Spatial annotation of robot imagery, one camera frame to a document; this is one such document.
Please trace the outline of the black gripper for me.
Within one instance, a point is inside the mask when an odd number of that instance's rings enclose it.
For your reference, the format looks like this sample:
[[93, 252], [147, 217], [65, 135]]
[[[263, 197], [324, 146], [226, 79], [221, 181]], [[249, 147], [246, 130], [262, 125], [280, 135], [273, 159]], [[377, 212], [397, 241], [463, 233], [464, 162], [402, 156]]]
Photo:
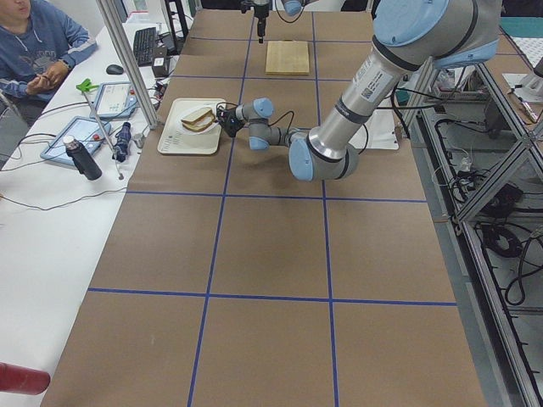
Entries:
[[237, 127], [239, 120], [235, 108], [220, 107], [220, 116], [215, 117], [215, 124], [223, 127]]
[[269, 16], [270, 1], [269, 0], [254, 0], [253, 8], [254, 8], [255, 18], [258, 18], [257, 19], [258, 43], [262, 44], [264, 42], [264, 37], [266, 35], [266, 18]]

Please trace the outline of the person's hand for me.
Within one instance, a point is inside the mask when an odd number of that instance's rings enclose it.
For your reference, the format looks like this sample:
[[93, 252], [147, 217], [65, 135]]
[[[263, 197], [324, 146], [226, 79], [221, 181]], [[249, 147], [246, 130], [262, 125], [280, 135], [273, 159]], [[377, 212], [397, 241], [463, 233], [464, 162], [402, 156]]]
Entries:
[[69, 66], [60, 60], [51, 64], [44, 74], [38, 75], [36, 83], [41, 87], [55, 88], [62, 84], [69, 73]]

